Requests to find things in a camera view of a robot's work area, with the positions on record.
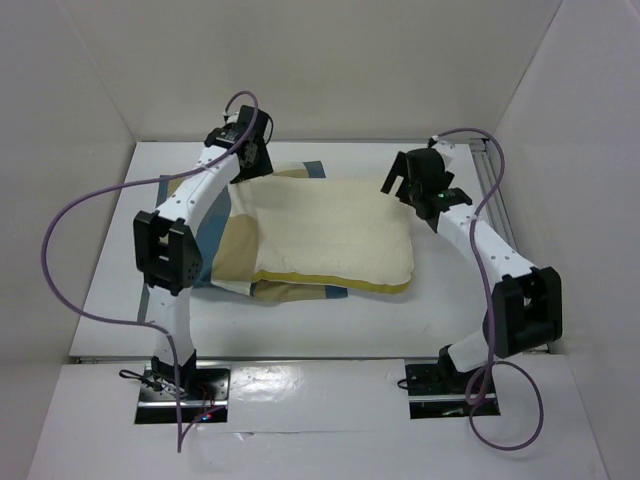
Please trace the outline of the blue beige patchwork pillowcase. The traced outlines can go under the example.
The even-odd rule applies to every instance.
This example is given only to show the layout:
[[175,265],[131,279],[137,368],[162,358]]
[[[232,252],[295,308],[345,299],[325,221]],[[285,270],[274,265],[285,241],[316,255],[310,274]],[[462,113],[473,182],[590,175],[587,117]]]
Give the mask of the blue beige patchwork pillowcase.
[[251,279],[249,260],[257,258],[258,226],[254,220],[232,212],[228,190],[209,207],[196,235],[204,266],[195,288],[222,288],[265,302],[343,299],[348,290],[328,282],[322,284],[283,283]]

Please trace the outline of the cream and yellow pillow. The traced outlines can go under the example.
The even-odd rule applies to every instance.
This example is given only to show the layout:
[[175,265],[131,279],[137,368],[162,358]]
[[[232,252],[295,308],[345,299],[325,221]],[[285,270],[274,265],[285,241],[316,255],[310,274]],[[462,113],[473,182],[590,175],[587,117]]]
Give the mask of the cream and yellow pillow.
[[404,292],[414,270],[407,207],[374,179],[283,176],[251,184],[259,231],[254,277]]

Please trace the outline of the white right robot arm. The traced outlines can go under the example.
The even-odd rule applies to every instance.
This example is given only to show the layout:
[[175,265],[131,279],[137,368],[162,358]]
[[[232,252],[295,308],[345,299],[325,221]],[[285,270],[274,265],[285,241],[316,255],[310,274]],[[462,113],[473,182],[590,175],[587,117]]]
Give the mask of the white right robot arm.
[[506,359],[560,339],[559,273],[522,257],[479,217],[466,192],[452,186],[454,174],[435,148],[398,153],[381,191],[390,193],[397,179],[395,196],[478,268],[491,295],[481,328],[440,350],[436,379],[441,388],[460,391],[490,357]]

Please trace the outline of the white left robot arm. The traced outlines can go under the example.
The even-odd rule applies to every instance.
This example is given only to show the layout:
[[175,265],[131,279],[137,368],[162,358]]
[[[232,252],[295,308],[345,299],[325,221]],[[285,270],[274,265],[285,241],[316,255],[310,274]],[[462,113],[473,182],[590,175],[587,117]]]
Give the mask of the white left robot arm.
[[211,131],[195,165],[174,193],[133,221],[135,261],[148,291],[145,322],[162,329],[151,358],[152,375],[176,399],[197,387],[196,349],[190,329],[190,296],[205,265],[196,241],[209,208],[228,185],[273,172],[265,132],[271,116],[242,106]]

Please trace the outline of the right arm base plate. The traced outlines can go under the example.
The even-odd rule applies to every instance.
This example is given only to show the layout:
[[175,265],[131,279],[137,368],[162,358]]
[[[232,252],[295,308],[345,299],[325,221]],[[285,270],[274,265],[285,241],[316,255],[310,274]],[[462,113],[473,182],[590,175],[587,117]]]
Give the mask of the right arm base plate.
[[465,389],[474,370],[443,377],[435,363],[408,363],[396,385],[408,396],[412,420],[468,417]]

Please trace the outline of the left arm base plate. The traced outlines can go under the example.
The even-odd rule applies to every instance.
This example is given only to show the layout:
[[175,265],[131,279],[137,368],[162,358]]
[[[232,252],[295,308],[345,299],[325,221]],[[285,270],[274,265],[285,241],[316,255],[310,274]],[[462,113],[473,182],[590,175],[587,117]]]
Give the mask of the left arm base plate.
[[[173,383],[155,376],[149,367],[142,373],[121,369],[118,375],[122,379],[139,383],[135,424],[176,423],[176,388]],[[197,370],[194,383],[189,390],[180,389],[183,424],[226,423],[230,380],[231,372],[226,367]]]

